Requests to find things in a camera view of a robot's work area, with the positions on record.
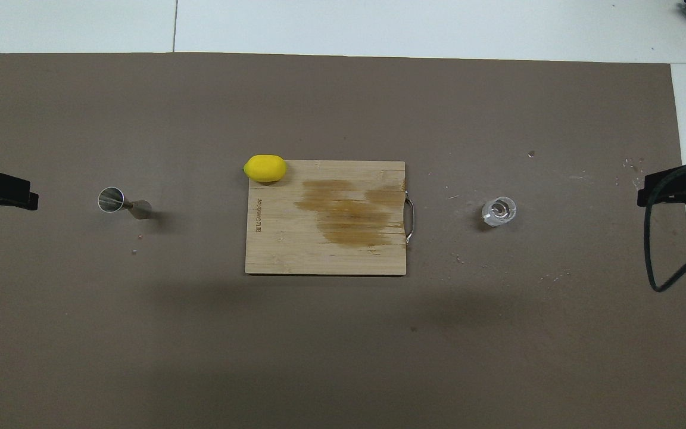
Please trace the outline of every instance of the jigger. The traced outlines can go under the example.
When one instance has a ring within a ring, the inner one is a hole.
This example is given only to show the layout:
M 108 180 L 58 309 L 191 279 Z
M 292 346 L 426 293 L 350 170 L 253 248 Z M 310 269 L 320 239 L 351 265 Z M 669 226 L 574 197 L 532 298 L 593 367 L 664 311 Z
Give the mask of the jigger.
M 97 204 L 100 210 L 106 213 L 115 213 L 126 209 L 137 219 L 147 219 L 152 214 L 152 206 L 144 199 L 138 201 L 128 201 L 119 188 L 104 188 L 97 197 Z

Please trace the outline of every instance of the wet stain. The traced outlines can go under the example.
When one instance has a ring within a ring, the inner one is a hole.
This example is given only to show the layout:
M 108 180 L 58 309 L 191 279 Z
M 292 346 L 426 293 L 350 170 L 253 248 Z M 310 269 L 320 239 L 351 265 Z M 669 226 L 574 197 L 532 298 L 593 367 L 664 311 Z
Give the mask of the wet stain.
M 404 204 L 400 186 L 364 192 L 348 180 L 303 182 L 303 200 L 296 206 L 316 212 L 316 227 L 330 243 L 344 247 L 374 247 L 394 244 L 392 235 L 403 237 L 403 222 L 392 222 L 393 209 Z

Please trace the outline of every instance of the cable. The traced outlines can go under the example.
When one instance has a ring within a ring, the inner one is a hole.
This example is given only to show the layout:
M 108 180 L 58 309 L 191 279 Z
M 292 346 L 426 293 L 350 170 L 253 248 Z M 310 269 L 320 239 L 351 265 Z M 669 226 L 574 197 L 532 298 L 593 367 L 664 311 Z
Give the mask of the cable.
M 653 192 L 647 198 L 647 206 L 645 206 L 645 230 L 644 230 L 644 245 L 645 245 L 645 268 L 647 269 L 647 279 L 650 281 L 650 287 L 653 288 L 657 293 L 667 290 L 672 287 L 672 285 L 680 279 L 686 273 L 686 263 L 682 265 L 668 280 L 666 280 L 662 285 L 658 286 L 656 284 L 656 277 L 653 274 L 653 261 L 650 258 L 650 213 L 653 209 L 653 204 L 656 203 L 658 195 L 661 191 L 669 185 L 669 182 L 676 179 L 679 176 L 686 174 L 686 165 L 681 166 L 678 169 L 672 171 L 653 188 Z

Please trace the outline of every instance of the metal handle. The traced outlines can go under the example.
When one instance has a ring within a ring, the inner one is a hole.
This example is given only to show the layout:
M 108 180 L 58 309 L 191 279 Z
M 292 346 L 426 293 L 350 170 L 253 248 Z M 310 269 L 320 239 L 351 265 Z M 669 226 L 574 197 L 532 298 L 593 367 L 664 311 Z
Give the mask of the metal handle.
M 414 233 L 414 203 L 409 199 L 409 191 L 404 191 L 404 203 L 406 203 L 411 209 L 411 225 L 409 228 L 409 234 L 406 234 L 406 244 L 409 244 L 409 239 L 411 239 L 412 233 Z

